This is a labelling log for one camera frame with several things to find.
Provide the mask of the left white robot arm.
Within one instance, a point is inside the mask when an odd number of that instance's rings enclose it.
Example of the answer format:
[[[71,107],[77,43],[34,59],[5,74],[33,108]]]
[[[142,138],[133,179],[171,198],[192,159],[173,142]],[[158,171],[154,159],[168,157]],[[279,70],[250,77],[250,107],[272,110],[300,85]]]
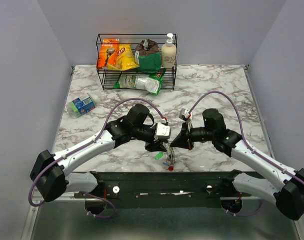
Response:
[[[30,173],[32,189],[37,189],[44,202],[51,202],[64,193],[86,192],[96,198],[103,186],[93,172],[76,173],[75,169],[104,152],[131,140],[145,142],[148,152],[165,152],[171,130],[165,117],[161,122],[145,124],[152,118],[149,109],[137,103],[127,115],[104,123],[102,129],[77,145],[56,153],[42,151]]]

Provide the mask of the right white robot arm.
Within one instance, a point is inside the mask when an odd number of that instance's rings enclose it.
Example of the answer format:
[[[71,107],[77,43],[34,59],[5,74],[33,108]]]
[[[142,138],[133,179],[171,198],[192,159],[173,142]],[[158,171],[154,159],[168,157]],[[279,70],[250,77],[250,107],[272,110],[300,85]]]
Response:
[[[181,109],[179,118],[184,123],[170,146],[192,150],[196,142],[211,142],[216,150],[241,161],[262,176],[255,178],[235,170],[222,182],[224,194],[233,196],[241,192],[259,197],[274,204],[289,219],[299,220],[304,215],[304,168],[296,170],[254,148],[241,134],[226,128],[217,109],[204,110],[202,117],[204,126],[193,127],[192,115]]]

